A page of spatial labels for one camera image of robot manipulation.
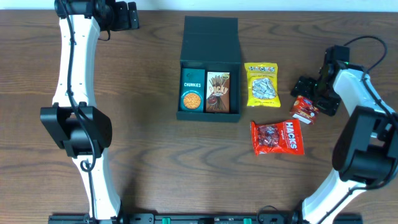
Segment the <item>wood grain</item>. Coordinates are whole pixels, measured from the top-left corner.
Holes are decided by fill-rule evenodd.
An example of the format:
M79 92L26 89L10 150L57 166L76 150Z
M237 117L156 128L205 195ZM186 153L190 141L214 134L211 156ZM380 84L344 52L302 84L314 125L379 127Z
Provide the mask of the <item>wood grain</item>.
M276 62L281 108L246 108L237 124L177 121L179 57L185 15L239 18L243 62ZM263 205L291 210L331 169L331 152L348 114L320 115L302 125L305 156L254 156L249 122L290 118L290 89L316 78L324 50L376 34L389 53L372 83L398 109L398 14L357 12L140 11L139 30L113 32L98 42L95 93L111 118L109 158L116 190L128 212L254 213ZM50 106L60 65L60 29L53 11L0 11L0 223L46 223L53 213L88 212L76 167L39 120ZM352 61L365 66L382 53L364 40ZM346 212L365 223L398 222L398 183L355 199Z

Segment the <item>brown box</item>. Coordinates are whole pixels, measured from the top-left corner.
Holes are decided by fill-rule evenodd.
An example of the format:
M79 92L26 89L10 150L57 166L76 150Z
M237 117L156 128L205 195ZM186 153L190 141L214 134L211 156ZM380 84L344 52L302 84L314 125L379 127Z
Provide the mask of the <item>brown box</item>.
M208 72L206 112L229 113L229 72Z

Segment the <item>cookie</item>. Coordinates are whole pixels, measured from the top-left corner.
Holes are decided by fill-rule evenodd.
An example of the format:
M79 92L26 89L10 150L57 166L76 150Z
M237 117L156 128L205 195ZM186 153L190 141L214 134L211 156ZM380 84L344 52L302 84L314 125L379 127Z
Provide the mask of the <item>cookie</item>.
M184 106L188 109L194 110L200 106L201 99L196 93L188 93L184 96Z

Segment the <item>table surface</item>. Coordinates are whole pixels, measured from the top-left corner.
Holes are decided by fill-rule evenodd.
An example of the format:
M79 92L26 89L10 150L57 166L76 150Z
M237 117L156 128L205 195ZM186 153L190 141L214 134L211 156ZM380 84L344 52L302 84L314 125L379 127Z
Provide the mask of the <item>table surface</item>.
M280 108L247 108L242 67L239 123L177 121L185 15L239 18L243 62L276 62ZM254 213L293 209L331 170L331 153L348 114L321 114L302 125L305 156L254 155L249 122L291 118L298 77L318 77L324 50L363 34L382 37L386 59L372 83L398 110L398 14L357 12L140 11L141 28L98 42L95 93L111 118L110 166L127 212ZM51 106L60 69L60 29L53 11L0 11L0 223L45 223L53 213L88 212L80 175L39 119ZM374 41L352 44L352 62L370 66ZM362 194L345 212L365 223L398 222L398 181Z

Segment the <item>black box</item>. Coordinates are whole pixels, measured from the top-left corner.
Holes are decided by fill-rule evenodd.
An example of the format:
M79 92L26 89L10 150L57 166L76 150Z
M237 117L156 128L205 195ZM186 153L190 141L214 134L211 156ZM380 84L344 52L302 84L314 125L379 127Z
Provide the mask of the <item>black box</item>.
M178 109L177 119L239 121L241 117L241 49L238 18L185 16L180 65L181 71L183 68L204 69L206 78L207 72L229 72L229 113L205 113L204 111L192 113Z

